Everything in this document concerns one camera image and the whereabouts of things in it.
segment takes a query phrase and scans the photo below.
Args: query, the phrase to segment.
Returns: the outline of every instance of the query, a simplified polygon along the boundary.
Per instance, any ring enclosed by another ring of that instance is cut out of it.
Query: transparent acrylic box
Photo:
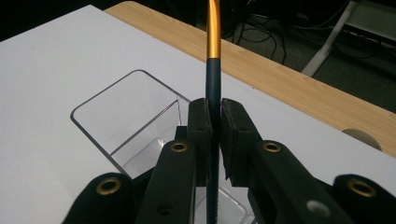
[[[155,166],[176,127],[187,125],[189,102],[148,72],[135,70],[79,105],[71,119],[121,172],[136,178]],[[219,223],[253,219],[220,185]],[[205,188],[196,190],[195,223],[205,223]]]

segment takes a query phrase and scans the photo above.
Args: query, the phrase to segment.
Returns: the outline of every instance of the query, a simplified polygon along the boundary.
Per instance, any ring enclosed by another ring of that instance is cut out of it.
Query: floor
[[[143,4],[152,3],[142,0]],[[26,1],[2,7],[0,41],[53,20],[88,4],[100,9],[120,0]],[[250,14],[224,31],[223,38],[263,57],[302,71],[328,36],[333,23],[311,28],[304,18],[285,28],[265,14]],[[198,20],[196,26],[205,29]],[[345,30],[313,78],[396,113],[396,47]]]
[[[276,20],[250,15],[244,22],[236,24],[226,39],[302,71],[330,31],[297,27],[285,30]],[[352,35],[345,29],[313,78],[396,113],[395,46]]]

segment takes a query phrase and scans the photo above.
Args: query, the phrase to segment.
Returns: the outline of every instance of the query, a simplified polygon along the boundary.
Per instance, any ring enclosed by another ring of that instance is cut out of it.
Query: wooden desk
[[[204,62],[206,33],[135,2],[106,13]],[[334,128],[358,129],[396,158],[396,115],[262,56],[222,41],[222,71]]]

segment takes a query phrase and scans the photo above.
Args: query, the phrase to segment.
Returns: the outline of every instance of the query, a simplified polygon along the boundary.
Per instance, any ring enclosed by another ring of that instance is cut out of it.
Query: screw hole
[[[175,152],[182,152],[182,151],[187,150],[187,148],[188,148],[188,146],[185,143],[174,143],[171,146],[172,151],[175,151]]]
[[[280,146],[278,144],[275,144],[275,143],[264,143],[264,145],[262,147],[265,150],[269,151],[269,152],[278,152],[278,151],[280,151]]]
[[[96,187],[96,192],[100,195],[109,195],[117,192],[121,187],[121,182],[116,177],[103,179]]]
[[[363,182],[359,179],[350,179],[346,183],[346,185],[351,189],[353,192],[366,197],[372,198],[376,195],[376,191],[373,187],[371,187],[366,182]]]

